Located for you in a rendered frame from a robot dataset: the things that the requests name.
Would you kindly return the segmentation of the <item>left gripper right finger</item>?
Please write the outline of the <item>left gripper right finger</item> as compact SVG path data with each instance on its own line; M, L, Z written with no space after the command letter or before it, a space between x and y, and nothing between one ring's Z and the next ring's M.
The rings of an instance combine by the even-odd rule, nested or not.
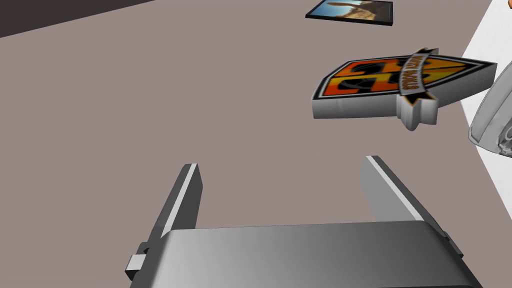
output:
M364 157L360 185L378 222L424 221L442 237L447 237L427 209L379 156Z

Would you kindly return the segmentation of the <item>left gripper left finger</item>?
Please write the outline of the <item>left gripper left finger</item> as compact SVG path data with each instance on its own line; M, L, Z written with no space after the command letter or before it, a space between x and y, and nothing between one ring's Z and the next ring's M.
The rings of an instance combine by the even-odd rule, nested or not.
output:
M197 223L202 191L203 182L198 164L185 164L181 168L158 215L148 242L156 242L171 230L194 229Z

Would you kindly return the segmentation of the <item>grey rounded appliance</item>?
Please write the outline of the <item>grey rounded appliance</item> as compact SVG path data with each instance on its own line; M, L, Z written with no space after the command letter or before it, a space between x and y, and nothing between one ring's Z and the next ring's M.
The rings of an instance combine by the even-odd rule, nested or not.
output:
M512 61L479 105L468 139L489 152L512 158Z

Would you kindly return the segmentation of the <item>black framed landscape picture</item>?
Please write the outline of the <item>black framed landscape picture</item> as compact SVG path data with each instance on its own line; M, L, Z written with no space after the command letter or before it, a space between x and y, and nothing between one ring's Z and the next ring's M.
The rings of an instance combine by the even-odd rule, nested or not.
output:
M380 0L322 0L305 17L328 21L392 26L394 4Z

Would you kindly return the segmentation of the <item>orange black shield wall plaque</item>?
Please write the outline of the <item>orange black shield wall plaque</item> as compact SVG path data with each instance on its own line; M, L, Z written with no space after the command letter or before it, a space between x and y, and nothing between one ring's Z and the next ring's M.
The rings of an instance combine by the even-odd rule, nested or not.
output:
M351 60L325 76L311 99L314 119L397 117L409 130L435 125L439 108L489 89L495 62L412 54Z

